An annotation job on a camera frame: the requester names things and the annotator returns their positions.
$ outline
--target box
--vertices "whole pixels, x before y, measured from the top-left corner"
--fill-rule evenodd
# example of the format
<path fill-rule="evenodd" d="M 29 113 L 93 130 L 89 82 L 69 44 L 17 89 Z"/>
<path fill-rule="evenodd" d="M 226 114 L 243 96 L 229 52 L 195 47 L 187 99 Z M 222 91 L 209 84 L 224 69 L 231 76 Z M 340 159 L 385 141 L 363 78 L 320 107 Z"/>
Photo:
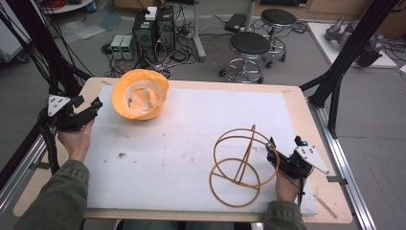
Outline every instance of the box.
<path fill-rule="evenodd" d="M 156 2 L 155 0 L 114 0 L 114 7 L 120 9 L 146 9 L 147 7 L 156 7 Z"/>
<path fill-rule="evenodd" d="M 394 6 L 376 32 L 388 38 L 406 39 L 406 1 Z"/>

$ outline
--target power supply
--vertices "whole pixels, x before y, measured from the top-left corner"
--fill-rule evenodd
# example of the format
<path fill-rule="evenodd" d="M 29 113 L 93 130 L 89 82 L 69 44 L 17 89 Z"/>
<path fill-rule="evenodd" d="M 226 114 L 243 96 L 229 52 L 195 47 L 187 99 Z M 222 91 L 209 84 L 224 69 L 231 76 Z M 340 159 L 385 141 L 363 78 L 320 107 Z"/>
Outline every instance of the power supply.
<path fill-rule="evenodd" d="M 135 42 L 132 35 L 125 35 L 120 45 L 123 59 L 133 59 L 136 56 Z"/>
<path fill-rule="evenodd" d="M 123 59 L 122 51 L 120 48 L 123 38 L 123 35 L 115 35 L 113 41 L 111 42 L 110 47 L 115 59 Z"/>

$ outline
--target aluminum rail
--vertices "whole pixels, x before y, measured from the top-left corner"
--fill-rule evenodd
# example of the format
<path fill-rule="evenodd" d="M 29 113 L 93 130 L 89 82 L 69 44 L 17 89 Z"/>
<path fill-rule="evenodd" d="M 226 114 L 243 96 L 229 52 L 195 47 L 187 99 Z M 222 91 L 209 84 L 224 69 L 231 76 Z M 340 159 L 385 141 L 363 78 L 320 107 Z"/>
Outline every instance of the aluminum rail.
<path fill-rule="evenodd" d="M 39 158 L 45 152 L 45 149 L 45 141 L 42 136 L 39 135 L 31 146 L 28 154 L 18 165 L 2 191 L 0 191 L 0 216 L 5 212 L 16 193 L 29 177 Z"/>
<path fill-rule="evenodd" d="M 370 211 L 368 210 L 367 204 L 365 203 L 364 198 L 362 197 L 361 192 L 356 184 L 346 155 L 344 154 L 338 139 L 334 139 L 331 132 L 328 130 L 328 114 L 326 110 L 321 107 L 316 107 L 313 104 L 310 104 L 309 108 L 319 119 L 319 121 L 316 121 L 316 119 L 314 120 L 316 123 L 319 122 L 321 130 L 326 137 L 326 141 L 328 142 L 328 146 L 330 149 L 330 155 L 334 160 L 336 169 L 338 170 L 337 173 L 339 173 L 341 178 L 347 181 L 347 183 L 342 186 L 347 192 L 350 204 L 352 205 L 353 212 L 358 219 L 360 227 L 364 230 L 376 229 Z"/>

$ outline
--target orange wire ring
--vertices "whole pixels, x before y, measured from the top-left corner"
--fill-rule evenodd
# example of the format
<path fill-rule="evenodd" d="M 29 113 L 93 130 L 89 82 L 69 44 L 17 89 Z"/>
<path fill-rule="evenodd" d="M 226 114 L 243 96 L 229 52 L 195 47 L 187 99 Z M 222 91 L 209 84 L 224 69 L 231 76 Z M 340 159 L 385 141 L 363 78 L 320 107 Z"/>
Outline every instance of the orange wire ring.
<path fill-rule="evenodd" d="M 218 140 L 217 140 L 217 142 L 215 143 L 215 145 L 214 145 L 214 162 L 215 162 L 215 164 L 214 164 L 214 167 L 212 168 L 212 171 L 210 172 L 210 188 L 211 188 L 211 190 L 212 190 L 214 196 L 215 196 L 220 202 L 222 202 L 223 204 L 226 204 L 226 205 L 228 205 L 228 206 L 231 206 L 231 207 L 245 207 L 245 206 L 251 204 L 252 202 L 254 202 L 254 201 L 257 199 L 258 195 L 259 195 L 260 186 L 265 185 L 266 183 L 268 183 L 269 181 L 271 181 L 271 180 L 275 177 L 275 175 L 276 175 L 276 173 L 277 173 L 277 171 L 278 171 L 278 169 L 279 169 L 279 165 L 280 165 L 280 163 L 281 163 L 280 156 L 279 156 L 278 152 L 276 151 L 275 147 L 274 147 L 273 145 L 269 145 L 269 142 L 268 142 L 267 138 L 266 138 L 264 135 L 262 135 L 261 133 L 256 132 L 255 129 L 256 129 L 256 126 L 255 126 L 255 125 L 253 125 L 253 126 L 251 127 L 251 129 L 248 129 L 248 128 L 236 128 L 236 129 L 232 129 L 232 130 L 230 130 L 230 131 L 225 132 L 223 135 L 221 135 L 221 136 L 218 138 Z M 252 132 L 252 135 L 251 135 L 251 137 L 247 137 L 247 136 L 226 136 L 227 134 L 229 134 L 229 133 L 231 133 L 231 132 L 235 132 L 235 131 L 250 131 L 250 132 Z M 266 140 L 266 143 L 263 142 L 263 141 L 261 141 L 261 140 L 259 140 L 259 139 L 256 139 L 256 138 L 255 138 L 255 135 L 256 135 L 256 134 L 259 135 L 260 137 L 262 137 L 264 140 Z M 250 140 L 250 143 L 248 144 L 248 148 L 247 148 L 247 150 L 245 151 L 244 157 L 243 157 L 242 159 L 239 159 L 239 158 L 226 158 L 226 159 L 223 159 L 223 160 L 217 162 L 216 149 L 217 149 L 218 144 L 220 144 L 221 142 L 223 142 L 223 141 L 225 141 L 225 140 L 231 139 L 231 138 L 243 138 L 243 139 L 249 139 L 249 140 Z M 251 153 L 251 148 L 252 148 L 252 145 L 253 145 L 253 142 L 254 142 L 254 141 L 265 145 L 266 148 L 269 149 L 269 150 L 271 150 L 271 151 L 273 151 L 273 152 L 275 153 L 275 156 L 277 157 L 277 165 L 275 166 L 275 171 L 274 171 L 274 173 L 273 173 L 268 179 L 266 179 L 266 180 L 265 180 L 264 182 L 262 182 L 262 183 L 260 182 L 259 175 L 258 175 L 257 171 L 255 170 L 255 168 L 254 168 L 251 164 L 248 163 L 248 160 L 249 160 L 249 157 L 250 157 L 250 153 Z M 238 167 L 236 176 L 235 176 L 234 178 L 227 176 L 226 173 L 224 173 L 224 171 L 221 170 L 221 168 L 219 167 L 221 163 L 224 163 L 224 162 L 226 162 L 226 161 L 239 161 L 239 162 L 241 162 L 240 165 L 239 165 L 239 167 Z M 246 167 L 247 167 L 247 166 L 248 166 L 251 170 L 253 170 L 254 174 L 256 175 L 258 184 L 246 184 L 246 183 L 241 182 L 242 177 L 244 176 L 244 173 L 245 173 L 245 170 L 246 170 Z M 237 179 L 237 177 L 238 177 L 238 175 L 239 175 L 239 172 L 241 171 L 241 168 L 242 168 L 242 173 L 241 173 L 239 179 Z M 220 174 L 214 172 L 215 169 L 218 169 L 218 170 L 220 171 Z M 254 198 L 252 198 L 250 201 L 248 201 L 248 202 L 246 202 L 246 203 L 244 203 L 244 204 L 230 204 L 230 203 L 224 201 L 223 199 L 221 199 L 220 196 L 215 192 L 214 186 L 213 186 L 213 175 L 217 175 L 217 176 L 220 176 L 220 177 L 222 177 L 222 178 L 225 178 L 225 179 L 229 180 L 230 182 L 232 182 L 232 183 L 234 183 L 234 184 L 237 184 L 237 185 L 239 185 L 239 186 L 243 186 L 243 187 L 248 187 L 248 188 L 256 189 L 257 192 L 256 192 L 256 194 L 254 195 Z"/>

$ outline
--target green sleeve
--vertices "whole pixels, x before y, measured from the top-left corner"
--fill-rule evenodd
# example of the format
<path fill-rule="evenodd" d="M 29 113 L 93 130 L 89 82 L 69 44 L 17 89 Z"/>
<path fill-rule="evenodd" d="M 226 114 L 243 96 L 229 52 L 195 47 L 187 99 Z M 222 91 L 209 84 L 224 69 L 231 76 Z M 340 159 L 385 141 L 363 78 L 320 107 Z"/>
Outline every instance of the green sleeve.
<path fill-rule="evenodd" d="M 306 229 L 299 206 L 288 201 L 272 201 L 268 204 L 263 227 L 265 230 Z"/>
<path fill-rule="evenodd" d="M 87 204 L 89 171 L 68 160 L 41 189 L 14 229 L 80 228 Z"/>

